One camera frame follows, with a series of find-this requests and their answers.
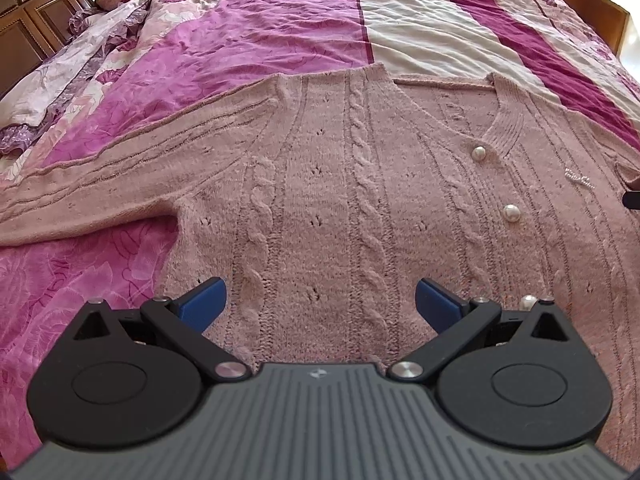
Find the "pink knitted cardigan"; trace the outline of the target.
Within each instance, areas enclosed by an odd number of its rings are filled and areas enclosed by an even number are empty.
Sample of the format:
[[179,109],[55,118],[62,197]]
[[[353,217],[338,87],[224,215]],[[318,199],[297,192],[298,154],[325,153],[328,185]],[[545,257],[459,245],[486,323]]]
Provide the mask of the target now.
[[250,365],[373,361],[427,340],[421,278],[553,298],[614,390],[600,443],[639,461],[639,151],[499,74],[273,75],[52,162],[1,195],[1,243],[160,216],[173,295],[217,275],[213,341]]

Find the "floral purple quilt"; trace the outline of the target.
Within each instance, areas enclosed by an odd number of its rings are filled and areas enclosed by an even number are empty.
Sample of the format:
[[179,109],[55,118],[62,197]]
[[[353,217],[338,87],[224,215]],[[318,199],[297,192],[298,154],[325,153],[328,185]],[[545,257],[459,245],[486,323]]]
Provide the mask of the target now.
[[107,91],[178,25],[219,0],[129,0],[106,13],[72,18],[78,35],[1,100],[1,181],[38,166]]

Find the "magenta striped bedspread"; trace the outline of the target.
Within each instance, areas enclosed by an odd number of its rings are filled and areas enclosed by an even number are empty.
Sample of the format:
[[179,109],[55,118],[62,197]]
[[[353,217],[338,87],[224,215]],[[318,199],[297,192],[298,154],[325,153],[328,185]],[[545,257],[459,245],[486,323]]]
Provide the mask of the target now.
[[[639,86],[561,0],[219,0],[139,58],[38,166],[96,154],[124,134],[273,75],[382,65],[392,76],[499,74],[585,115],[639,151]],[[136,306],[160,291],[178,223],[160,216],[81,236],[1,243],[1,453],[39,448],[26,392],[85,300]]]

